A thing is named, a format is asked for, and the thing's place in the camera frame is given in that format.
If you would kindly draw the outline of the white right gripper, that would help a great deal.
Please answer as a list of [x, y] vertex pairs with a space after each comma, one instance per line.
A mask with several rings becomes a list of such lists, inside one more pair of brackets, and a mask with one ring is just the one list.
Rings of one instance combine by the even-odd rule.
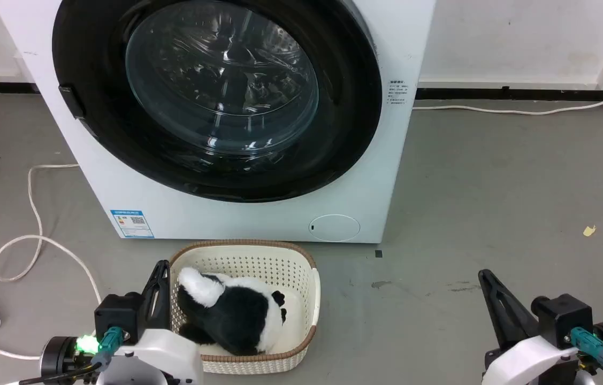
[[[499, 350], [509, 349], [489, 363], [482, 385], [598, 385], [603, 368], [594, 358], [538, 336], [536, 317], [490, 269], [480, 270], [478, 278]], [[592, 333], [603, 341], [603, 322]]]

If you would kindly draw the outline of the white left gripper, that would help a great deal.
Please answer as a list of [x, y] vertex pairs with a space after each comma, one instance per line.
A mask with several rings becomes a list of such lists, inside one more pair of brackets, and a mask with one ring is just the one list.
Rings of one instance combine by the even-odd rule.
[[137, 344], [123, 344], [110, 365], [74, 376], [93, 365], [96, 336], [55, 336], [40, 356], [43, 385], [203, 385], [197, 345], [171, 329], [171, 265], [157, 261], [142, 293], [145, 331]]

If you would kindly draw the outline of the white front-load washing machine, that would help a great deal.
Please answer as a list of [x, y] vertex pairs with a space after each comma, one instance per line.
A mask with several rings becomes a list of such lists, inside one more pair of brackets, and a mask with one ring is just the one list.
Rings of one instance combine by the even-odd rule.
[[[186, 194], [106, 151], [71, 115], [58, 89], [52, 28], [61, 1], [0, 0], [0, 17], [118, 235], [110, 210], [142, 211], [155, 238], [317, 242], [309, 224], [316, 217], [342, 214], [361, 226], [348, 243], [382, 241], [437, 0], [344, 0], [358, 10], [378, 58], [383, 104], [376, 134], [358, 162], [337, 180], [306, 195], [264, 203]], [[406, 105], [387, 105], [389, 80], [411, 85]]]

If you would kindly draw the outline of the black round washer door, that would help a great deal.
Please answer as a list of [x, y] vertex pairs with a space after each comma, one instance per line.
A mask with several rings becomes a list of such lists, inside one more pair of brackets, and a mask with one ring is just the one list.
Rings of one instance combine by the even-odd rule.
[[225, 202], [337, 180], [367, 151], [383, 104], [370, 34], [344, 0], [62, 0], [52, 62], [106, 151]]

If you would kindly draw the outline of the black and white panda plush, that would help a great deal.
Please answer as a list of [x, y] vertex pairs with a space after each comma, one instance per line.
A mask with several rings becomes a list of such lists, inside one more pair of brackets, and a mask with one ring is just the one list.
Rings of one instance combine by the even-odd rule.
[[231, 278], [187, 266], [177, 275], [178, 334], [196, 344], [217, 344], [234, 356], [267, 354], [286, 322], [286, 296], [252, 277]]

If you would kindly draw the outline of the blue energy label sticker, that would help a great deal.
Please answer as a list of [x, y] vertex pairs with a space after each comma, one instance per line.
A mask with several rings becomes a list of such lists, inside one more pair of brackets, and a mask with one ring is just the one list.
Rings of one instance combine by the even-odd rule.
[[139, 210], [110, 210], [121, 238], [154, 239], [154, 232]]

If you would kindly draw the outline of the cream plastic laundry basket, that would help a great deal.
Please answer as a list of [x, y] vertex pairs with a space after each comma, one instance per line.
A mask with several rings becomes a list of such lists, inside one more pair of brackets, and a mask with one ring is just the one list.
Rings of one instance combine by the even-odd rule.
[[264, 375], [297, 367], [316, 334], [320, 315], [320, 276], [311, 254], [296, 244], [265, 240], [216, 240], [191, 244], [172, 256], [171, 326], [177, 332], [186, 315], [177, 305], [177, 274], [185, 266], [231, 278], [250, 277], [286, 297], [287, 319], [268, 354], [235, 357], [215, 344], [200, 346], [206, 373]]

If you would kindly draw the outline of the round white filter cover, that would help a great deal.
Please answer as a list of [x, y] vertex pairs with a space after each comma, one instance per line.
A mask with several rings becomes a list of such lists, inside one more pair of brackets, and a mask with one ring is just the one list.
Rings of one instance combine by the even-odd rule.
[[309, 224], [309, 233], [319, 241], [342, 243], [354, 239], [360, 233], [359, 222], [342, 214], [316, 217]]

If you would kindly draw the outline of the small printed text sticker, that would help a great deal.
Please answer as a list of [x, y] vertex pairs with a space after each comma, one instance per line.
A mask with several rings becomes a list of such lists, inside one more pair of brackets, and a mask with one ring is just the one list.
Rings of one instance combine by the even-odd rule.
[[411, 85], [406, 80], [389, 80], [385, 102], [387, 105], [406, 105]]

